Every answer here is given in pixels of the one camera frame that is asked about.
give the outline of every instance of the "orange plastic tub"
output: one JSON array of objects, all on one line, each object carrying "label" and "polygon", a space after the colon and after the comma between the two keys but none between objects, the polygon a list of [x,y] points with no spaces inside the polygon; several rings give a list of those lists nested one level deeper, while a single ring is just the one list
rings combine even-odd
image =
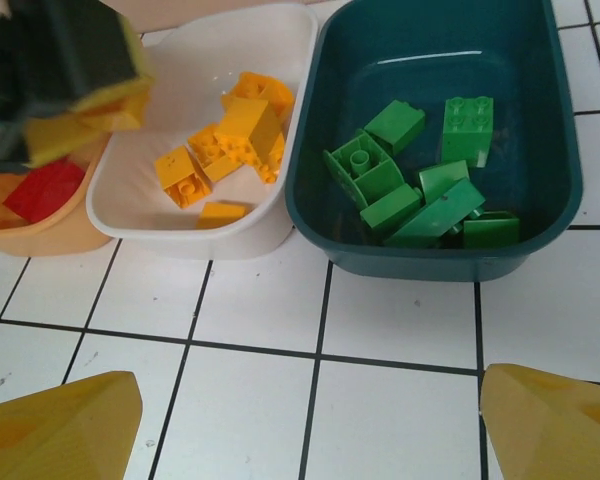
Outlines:
[{"label": "orange plastic tub", "polygon": [[91,224],[85,206],[89,182],[108,139],[109,135],[103,136],[70,156],[85,169],[84,179],[71,199],[41,222],[29,224],[2,205],[24,175],[0,175],[1,252],[19,257],[67,255],[95,250],[111,240]]}]

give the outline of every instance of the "tile floor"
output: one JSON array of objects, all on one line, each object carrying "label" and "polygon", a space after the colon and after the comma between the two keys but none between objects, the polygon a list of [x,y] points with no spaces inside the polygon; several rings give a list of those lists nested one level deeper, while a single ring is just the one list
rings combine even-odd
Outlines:
[{"label": "tile floor", "polygon": [[361,278],[297,233],[241,263],[117,241],[0,254],[0,402],[133,371],[127,480],[502,478],[479,421],[485,366],[600,382],[600,0],[554,7],[586,192],[532,261],[482,285]]}]

